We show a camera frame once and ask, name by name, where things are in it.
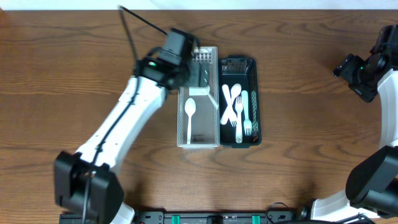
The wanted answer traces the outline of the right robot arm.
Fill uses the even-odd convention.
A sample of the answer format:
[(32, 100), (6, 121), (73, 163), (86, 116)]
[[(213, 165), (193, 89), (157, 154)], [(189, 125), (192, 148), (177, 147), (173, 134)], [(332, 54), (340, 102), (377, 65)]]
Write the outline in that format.
[(302, 220), (341, 222), (397, 216), (397, 51), (371, 52), (363, 60), (349, 54), (334, 71), (365, 102), (381, 99), (379, 149), (349, 174), (344, 190), (314, 200), (297, 215)]

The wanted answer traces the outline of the pink-white plastic spoon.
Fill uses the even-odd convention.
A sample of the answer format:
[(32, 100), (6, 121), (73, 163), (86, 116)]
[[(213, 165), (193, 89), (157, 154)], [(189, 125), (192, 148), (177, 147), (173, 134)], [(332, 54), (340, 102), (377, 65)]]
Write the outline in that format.
[(230, 121), (232, 127), (235, 127), (237, 125), (237, 115), (234, 112), (233, 103), (235, 98), (241, 93), (241, 85), (236, 83), (232, 86), (231, 89), (229, 89), (229, 86), (227, 84), (224, 84), (221, 88), (224, 94), (224, 98), (227, 102), (227, 107), (223, 115), (221, 116), (220, 123), (222, 125), (225, 125), (227, 121)]

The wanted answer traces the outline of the white plastic spoon bottom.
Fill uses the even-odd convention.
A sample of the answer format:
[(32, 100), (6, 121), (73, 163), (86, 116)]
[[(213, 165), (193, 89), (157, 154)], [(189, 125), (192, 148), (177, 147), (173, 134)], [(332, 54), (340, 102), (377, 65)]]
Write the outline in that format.
[(188, 116), (188, 124), (187, 124), (187, 144), (191, 144), (191, 136), (192, 136), (192, 116), (196, 112), (196, 103), (193, 98), (189, 98), (185, 103), (185, 112)]

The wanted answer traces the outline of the cream plastic fork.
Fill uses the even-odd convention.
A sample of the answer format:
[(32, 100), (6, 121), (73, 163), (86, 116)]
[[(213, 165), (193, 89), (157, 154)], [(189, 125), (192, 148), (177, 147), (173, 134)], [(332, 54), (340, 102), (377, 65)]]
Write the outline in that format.
[(242, 143), (243, 141), (243, 130), (242, 130), (242, 116), (243, 112), (243, 102), (240, 96), (236, 98), (235, 110), (237, 112), (237, 125), (236, 125), (236, 134), (235, 140), (237, 143)]

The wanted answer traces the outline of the mint green plastic fork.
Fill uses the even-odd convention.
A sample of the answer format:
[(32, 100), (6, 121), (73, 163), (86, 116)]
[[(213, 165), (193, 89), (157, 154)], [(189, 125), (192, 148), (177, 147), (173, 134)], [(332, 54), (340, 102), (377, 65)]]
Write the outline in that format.
[(243, 111), (244, 111), (244, 132), (246, 136), (250, 136), (252, 134), (252, 122), (249, 119), (249, 97), (248, 92), (243, 90), (241, 92), (242, 102), (243, 102)]

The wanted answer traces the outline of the white plastic spoon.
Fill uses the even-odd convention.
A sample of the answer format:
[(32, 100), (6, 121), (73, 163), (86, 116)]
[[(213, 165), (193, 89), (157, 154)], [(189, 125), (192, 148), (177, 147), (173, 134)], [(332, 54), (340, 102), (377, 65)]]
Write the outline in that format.
[(192, 136), (192, 116), (196, 112), (196, 103), (193, 98), (189, 98), (185, 103), (185, 112), (188, 116), (188, 124), (187, 124), (187, 144), (191, 144), (191, 136)]
[(217, 110), (219, 108), (219, 104), (214, 99), (213, 95), (210, 92), (210, 86), (205, 87), (205, 93), (209, 97), (210, 101), (212, 102), (213, 106)]

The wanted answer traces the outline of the pink-white plastic fork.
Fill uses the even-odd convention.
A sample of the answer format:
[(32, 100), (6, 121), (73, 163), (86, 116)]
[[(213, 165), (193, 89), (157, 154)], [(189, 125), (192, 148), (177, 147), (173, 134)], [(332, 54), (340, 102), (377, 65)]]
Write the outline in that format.
[(227, 106), (226, 109), (223, 113), (223, 115), (221, 116), (221, 120), (220, 123), (222, 125), (225, 125), (227, 123), (227, 121), (230, 121), (232, 127), (236, 127), (237, 125), (237, 117), (233, 111), (233, 107), (232, 107), (232, 102), (231, 102), (231, 93), (229, 90), (229, 86), (227, 84), (222, 85), (222, 91), (224, 94), (224, 98), (226, 100)]

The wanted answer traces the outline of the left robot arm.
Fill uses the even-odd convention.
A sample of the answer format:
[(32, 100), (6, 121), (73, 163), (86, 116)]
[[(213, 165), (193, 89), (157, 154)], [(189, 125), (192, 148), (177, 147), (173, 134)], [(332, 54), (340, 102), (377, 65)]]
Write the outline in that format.
[(218, 72), (198, 58), (173, 63), (144, 57), (99, 129), (73, 154), (54, 161), (55, 202), (76, 215), (74, 223), (131, 223), (118, 173), (124, 158), (170, 90), (209, 86)]

